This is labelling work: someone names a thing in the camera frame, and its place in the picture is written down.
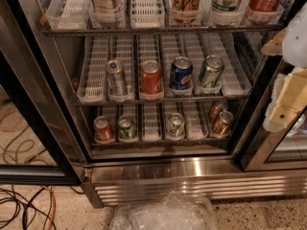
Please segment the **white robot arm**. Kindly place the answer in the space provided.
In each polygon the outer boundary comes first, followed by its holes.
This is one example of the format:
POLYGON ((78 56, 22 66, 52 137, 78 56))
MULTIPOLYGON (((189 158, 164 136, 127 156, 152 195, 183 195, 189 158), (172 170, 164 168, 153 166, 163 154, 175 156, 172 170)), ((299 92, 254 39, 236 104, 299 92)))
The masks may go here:
POLYGON ((280 74, 273 85, 263 128, 269 132, 285 129, 307 105, 307 3, 273 39, 267 42, 261 53, 282 56, 294 70, 280 74))

